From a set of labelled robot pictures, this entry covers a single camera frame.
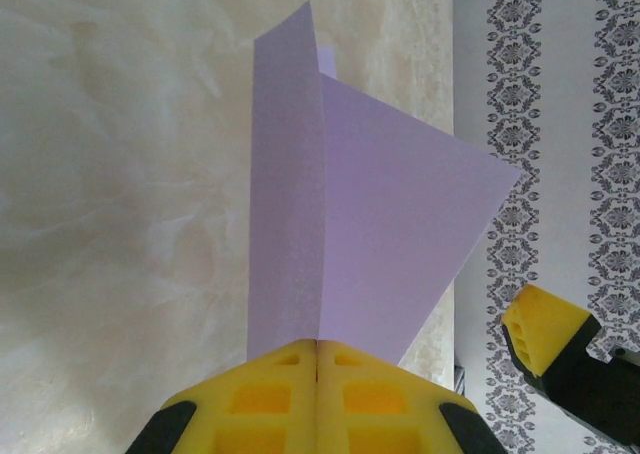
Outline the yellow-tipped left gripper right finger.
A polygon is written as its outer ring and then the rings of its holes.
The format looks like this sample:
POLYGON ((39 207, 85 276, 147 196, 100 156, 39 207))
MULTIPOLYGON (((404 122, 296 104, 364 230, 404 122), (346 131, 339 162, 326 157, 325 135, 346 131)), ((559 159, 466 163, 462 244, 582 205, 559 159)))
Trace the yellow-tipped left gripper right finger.
POLYGON ((499 454, 467 398, 335 341, 317 345, 318 453, 499 454))

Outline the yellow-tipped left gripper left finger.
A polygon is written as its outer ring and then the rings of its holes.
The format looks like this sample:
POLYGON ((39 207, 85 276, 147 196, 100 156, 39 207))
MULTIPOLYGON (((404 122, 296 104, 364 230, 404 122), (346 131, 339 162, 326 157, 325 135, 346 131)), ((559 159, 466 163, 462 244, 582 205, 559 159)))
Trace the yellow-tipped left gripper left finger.
POLYGON ((130 453, 314 453, 317 342, 289 343, 170 397, 130 453))

